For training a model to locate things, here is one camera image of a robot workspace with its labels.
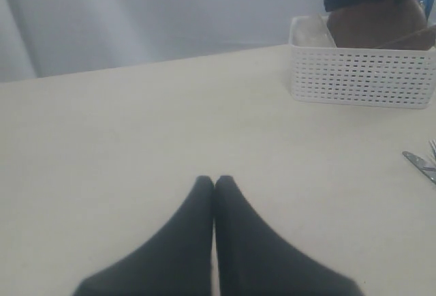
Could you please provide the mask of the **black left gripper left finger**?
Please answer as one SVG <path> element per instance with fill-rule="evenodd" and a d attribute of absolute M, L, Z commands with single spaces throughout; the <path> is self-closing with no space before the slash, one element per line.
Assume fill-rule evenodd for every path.
<path fill-rule="evenodd" d="M 84 279 L 76 295 L 211 295 L 213 192 L 199 176 L 187 198 L 146 243 Z"/>

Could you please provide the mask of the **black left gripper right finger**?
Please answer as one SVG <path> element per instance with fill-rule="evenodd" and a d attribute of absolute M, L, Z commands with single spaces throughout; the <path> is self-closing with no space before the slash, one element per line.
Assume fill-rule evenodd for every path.
<path fill-rule="evenodd" d="M 231 176 L 215 184 L 215 240 L 222 295 L 361 295 L 350 278 L 277 234 Z"/>

